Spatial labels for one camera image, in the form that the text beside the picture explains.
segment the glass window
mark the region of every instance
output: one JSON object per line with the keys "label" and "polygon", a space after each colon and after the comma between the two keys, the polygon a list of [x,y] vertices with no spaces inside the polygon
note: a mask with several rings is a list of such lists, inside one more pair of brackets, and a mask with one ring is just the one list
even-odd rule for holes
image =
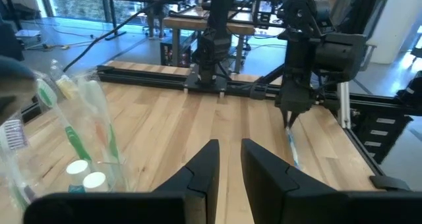
{"label": "glass window", "polygon": [[105,20],[102,0],[50,0],[54,16]]}

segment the wooden table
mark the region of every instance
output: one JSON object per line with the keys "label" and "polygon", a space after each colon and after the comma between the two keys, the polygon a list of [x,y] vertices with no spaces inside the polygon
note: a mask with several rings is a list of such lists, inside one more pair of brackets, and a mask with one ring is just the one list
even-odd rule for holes
{"label": "wooden table", "polygon": [[[188,74],[189,69],[111,62],[122,69]],[[235,75],[253,81],[257,76]],[[220,141],[220,187],[216,223],[253,223],[241,168],[241,139],[251,138],[293,164],[282,114],[273,101],[217,95],[184,94],[123,84],[102,84],[114,120],[117,141],[131,167],[136,191],[154,190],[192,158],[209,139]],[[373,175],[364,159],[325,108],[314,106],[299,116],[293,135],[301,169],[338,190],[373,190]],[[64,191],[66,166],[76,159],[52,112],[25,126],[30,149],[20,154],[36,180],[50,191]],[[2,184],[2,193],[7,194]],[[0,220],[10,215],[8,199],[0,199]]]}
{"label": "wooden table", "polygon": [[[187,19],[180,17],[167,17],[164,19],[164,24],[166,27],[173,28],[173,52],[179,52],[180,44],[180,29],[182,30],[205,30],[206,21],[208,19],[208,11],[204,11],[200,8],[193,7],[187,11],[181,13],[185,16],[199,16],[203,17],[203,20],[197,19]],[[244,20],[252,21],[251,13],[238,13],[233,18],[234,20]],[[239,72],[241,61],[242,61],[242,51],[243,51],[243,40],[245,36],[252,36],[255,33],[255,29],[252,25],[248,24],[234,24],[228,23],[228,32],[230,34],[239,34],[239,42],[236,49],[236,62],[235,62],[235,72]],[[177,65],[179,62],[179,53],[173,54],[173,65]]]}

